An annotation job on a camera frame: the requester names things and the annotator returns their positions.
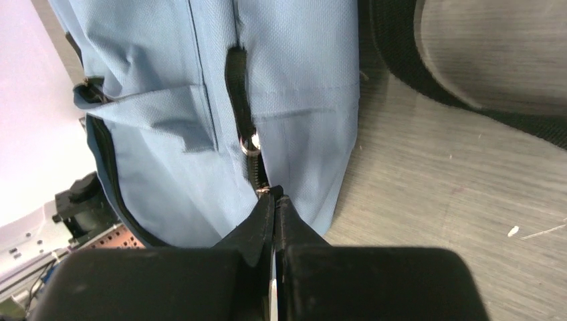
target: white speck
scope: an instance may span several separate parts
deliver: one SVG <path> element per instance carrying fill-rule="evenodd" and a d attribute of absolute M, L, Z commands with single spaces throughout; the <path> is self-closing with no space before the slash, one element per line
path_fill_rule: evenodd
<path fill-rule="evenodd" d="M 518 226 L 512 227 L 512 229 L 510 230 L 510 232 L 508 232 L 508 237 L 514 236 L 514 234 L 516 234 L 519 230 L 520 230 L 520 228 L 519 228 Z"/>

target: black cable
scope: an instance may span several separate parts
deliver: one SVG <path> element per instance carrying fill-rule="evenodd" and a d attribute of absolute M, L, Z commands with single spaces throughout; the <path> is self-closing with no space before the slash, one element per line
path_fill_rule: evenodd
<path fill-rule="evenodd" d="M 27 314 L 29 312 L 29 309 L 31 308 L 31 301 L 33 300 L 33 298 L 37 295 L 39 289 L 41 288 L 41 286 L 37 287 L 36 291 L 33 291 L 33 288 L 35 287 L 35 285 L 41 281 L 41 278 L 43 277 L 43 275 L 53 266 L 55 265 L 55 260 L 49 262 L 46 267 L 43 269 L 43 271 L 41 271 L 39 273 L 39 276 L 37 277 L 37 279 L 34 281 L 34 283 L 31 285 L 31 288 L 29 289 L 29 295 L 28 295 L 28 299 L 27 299 L 27 304 L 25 305 L 25 316 L 27 317 Z"/>

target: black strap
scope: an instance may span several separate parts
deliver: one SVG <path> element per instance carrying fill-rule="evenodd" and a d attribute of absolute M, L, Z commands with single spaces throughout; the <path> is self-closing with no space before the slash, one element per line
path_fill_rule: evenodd
<path fill-rule="evenodd" d="M 232 47 L 227 53 L 225 64 L 225 82 L 236 119 L 236 129 L 242 141 L 254 135 L 255 128 L 245 85 L 246 51 L 240 47 Z"/>
<path fill-rule="evenodd" d="M 81 48 L 79 48 L 79 45 L 77 45 L 77 43 L 75 42 L 75 39 L 73 39 L 73 36 L 70 33 L 67 32 L 65 34 L 65 38 L 67 39 L 67 41 L 69 42 L 71 47 L 73 47 L 73 49 L 77 53 L 77 57 L 79 57 L 79 61 L 81 61 L 81 66 L 83 66 L 83 55 L 81 53 Z"/>
<path fill-rule="evenodd" d="M 567 149 L 567 121 L 563 116 L 476 110 L 441 87 L 423 64 L 415 43 L 416 4 L 416 0 L 370 0 L 370 24 L 374 42 L 394 76 L 420 94 L 442 104 L 488 116 Z"/>

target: backpack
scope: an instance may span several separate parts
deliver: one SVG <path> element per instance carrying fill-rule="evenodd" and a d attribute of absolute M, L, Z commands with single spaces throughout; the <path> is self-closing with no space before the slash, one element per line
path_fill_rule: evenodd
<path fill-rule="evenodd" d="M 355 1 L 50 0 L 109 203 L 145 246 L 211 246 L 281 185 L 319 234 L 356 140 Z"/>

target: black zipper tape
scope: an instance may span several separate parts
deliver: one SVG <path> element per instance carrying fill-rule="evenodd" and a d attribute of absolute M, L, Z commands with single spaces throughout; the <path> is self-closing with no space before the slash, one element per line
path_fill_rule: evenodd
<path fill-rule="evenodd" d="M 145 243 L 145 245 L 151 246 L 169 246 L 161 239 L 157 238 L 155 235 L 143 228 L 138 221 L 132 216 L 124 200 L 122 199 L 122 193 L 120 192 L 120 185 L 118 184 L 118 167 L 116 165 L 116 154 L 114 152 L 114 143 L 112 142 L 112 135 L 110 131 L 104 124 L 104 121 L 98 118 L 91 117 L 92 125 L 94 129 L 94 138 L 102 156 L 102 162 L 104 163 L 104 169 L 110 180 L 110 185 L 112 188 L 112 193 L 116 198 L 116 203 L 118 210 L 120 211 L 120 216 L 123 220 L 126 220 L 128 227 L 132 232 Z"/>
<path fill-rule="evenodd" d="M 254 191 L 259 193 L 269 184 L 260 150 L 252 143 L 252 136 L 256 134 L 256 127 L 252 121 L 252 113 L 246 94 L 245 75 L 246 51 L 240 47 L 230 48 L 225 64 L 225 81 L 234 111 L 238 137 L 246 154 L 248 180 Z"/>

